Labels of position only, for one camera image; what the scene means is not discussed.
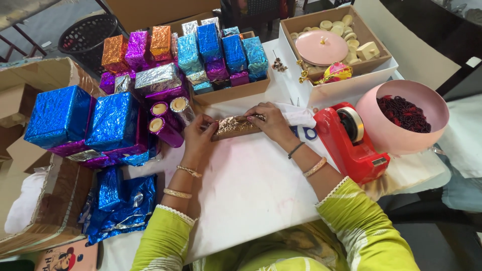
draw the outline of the bracelet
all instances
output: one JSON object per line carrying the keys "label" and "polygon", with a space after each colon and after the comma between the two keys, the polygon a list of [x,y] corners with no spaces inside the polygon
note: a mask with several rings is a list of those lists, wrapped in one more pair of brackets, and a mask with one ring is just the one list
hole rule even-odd
{"label": "bracelet", "polygon": [[178,197],[178,198],[183,198],[183,199],[190,199],[190,198],[192,198],[192,195],[191,195],[191,194],[179,192],[179,191],[172,190],[172,189],[169,189],[169,188],[164,188],[164,194],[168,194],[168,195],[171,195],[171,196],[174,196],[174,197]]}
{"label": "bracelet", "polygon": [[321,160],[318,162],[318,164],[316,164],[312,169],[303,173],[303,176],[305,176],[306,178],[310,177],[315,172],[317,172],[320,168],[322,168],[325,165],[325,163],[326,163],[326,157],[322,157]]}
{"label": "bracelet", "polygon": [[191,173],[191,175],[192,175],[193,177],[196,177],[196,178],[201,178],[201,177],[202,177],[202,174],[199,174],[199,173],[197,173],[196,171],[194,171],[194,170],[192,170],[192,169],[190,169],[190,168],[187,168],[187,167],[185,167],[185,166],[177,165],[177,168]]}
{"label": "bracelet", "polygon": [[303,145],[303,144],[304,144],[304,142],[301,141],[301,143],[298,144],[298,146],[296,146],[296,147],[288,154],[288,159],[291,159],[291,155],[293,155],[293,153],[294,153],[299,147],[301,147],[301,145]]}

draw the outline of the sleeve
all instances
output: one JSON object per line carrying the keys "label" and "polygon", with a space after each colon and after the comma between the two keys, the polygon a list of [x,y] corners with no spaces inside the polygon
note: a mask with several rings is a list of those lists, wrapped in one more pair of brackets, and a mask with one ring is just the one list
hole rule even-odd
{"label": "sleeve", "polygon": [[349,177],[316,207],[345,247],[351,271],[420,270],[387,215]]}
{"label": "sleeve", "polygon": [[135,253],[131,271],[180,271],[194,220],[157,205]]}

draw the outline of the black plastic basket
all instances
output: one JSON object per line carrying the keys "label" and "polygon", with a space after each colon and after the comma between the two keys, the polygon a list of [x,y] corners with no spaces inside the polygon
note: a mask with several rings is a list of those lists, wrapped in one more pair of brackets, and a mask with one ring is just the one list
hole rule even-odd
{"label": "black plastic basket", "polygon": [[58,49],[100,76],[104,72],[101,65],[104,40],[120,34],[119,22],[114,15],[95,15],[69,27],[60,36]]}

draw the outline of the pink container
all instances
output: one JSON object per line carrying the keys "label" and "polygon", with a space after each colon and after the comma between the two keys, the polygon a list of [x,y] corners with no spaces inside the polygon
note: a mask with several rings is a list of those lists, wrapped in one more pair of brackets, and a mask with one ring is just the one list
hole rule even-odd
{"label": "pink container", "polygon": [[[389,121],[376,102],[376,98],[385,95],[400,96],[423,109],[427,122],[432,125],[431,133],[408,131]],[[410,80],[392,80],[372,88],[355,109],[375,149],[390,154],[411,154],[427,149],[439,140],[449,121],[449,110],[443,98],[426,85]]]}

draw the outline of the white table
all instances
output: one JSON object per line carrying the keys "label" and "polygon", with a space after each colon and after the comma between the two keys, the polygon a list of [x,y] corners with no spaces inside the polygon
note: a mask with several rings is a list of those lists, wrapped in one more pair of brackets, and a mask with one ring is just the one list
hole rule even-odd
{"label": "white table", "polygon": [[[277,43],[278,40],[273,40],[263,44],[270,63],[274,62],[273,49],[276,51]],[[205,113],[222,118],[243,114],[261,101],[290,103],[287,88],[296,87],[298,82],[285,81],[283,73],[272,69],[269,75],[271,83],[265,93],[215,104],[205,108]],[[335,165],[319,138],[309,141],[302,128],[298,132],[308,146]],[[200,166],[203,181],[195,182],[194,189],[199,192],[189,205],[188,215],[199,220],[191,232],[187,262],[319,219],[314,208],[317,198],[311,186],[286,153],[263,133],[222,140],[212,147],[209,161]],[[126,167],[124,177],[164,172],[167,185],[183,152],[184,146],[170,149],[161,161]],[[428,180],[436,179],[441,184],[449,178],[448,169],[435,153],[424,152],[392,158],[386,176],[363,188],[378,200]],[[100,270],[129,270],[142,234],[132,232],[104,240]]]}

